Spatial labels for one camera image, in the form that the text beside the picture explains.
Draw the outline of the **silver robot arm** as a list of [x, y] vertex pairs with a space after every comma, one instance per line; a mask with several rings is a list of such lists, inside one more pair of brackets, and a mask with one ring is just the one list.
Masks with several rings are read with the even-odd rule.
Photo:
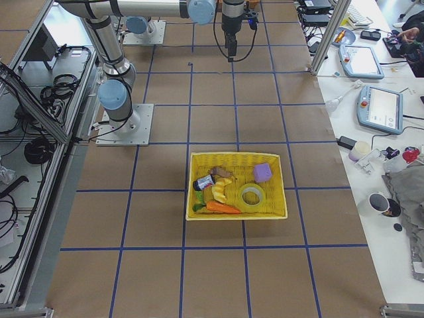
[[112, 17], [179, 17], [205, 25], [220, 11], [228, 60], [233, 61], [237, 32], [248, 11], [245, 1], [59, 1], [59, 5], [82, 20], [100, 56], [107, 79], [99, 86], [98, 99], [109, 117], [111, 133], [117, 135], [134, 134], [142, 119], [131, 100], [136, 70], [124, 55]]
[[126, 18], [125, 25], [127, 31], [137, 35], [150, 35], [156, 32], [156, 27], [152, 24], [150, 17], [130, 16]]

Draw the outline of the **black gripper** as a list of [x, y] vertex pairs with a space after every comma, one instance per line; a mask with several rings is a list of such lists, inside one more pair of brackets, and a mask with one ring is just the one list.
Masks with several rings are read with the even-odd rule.
[[228, 56], [237, 55], [236, 34], [241, 30], [244, 1], [224, 0], [221, 8], [222, 24]]

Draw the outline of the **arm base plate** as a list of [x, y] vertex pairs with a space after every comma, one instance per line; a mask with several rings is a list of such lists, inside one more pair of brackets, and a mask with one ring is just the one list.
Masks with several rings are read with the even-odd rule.
[[100, 137], [95, 139], [99, 146], [148, 146], [154, 105], [137, 103], [132, 106], [131, 117], [121, 128], [121, 124], [111, 121], [111, 125], [99, 127]]
[[166, 21], [149, 21], [144, 17], [130, 17], [125, 23], [126, 30], [123, 35], [125, 46], [153, 46], [162, 45]]

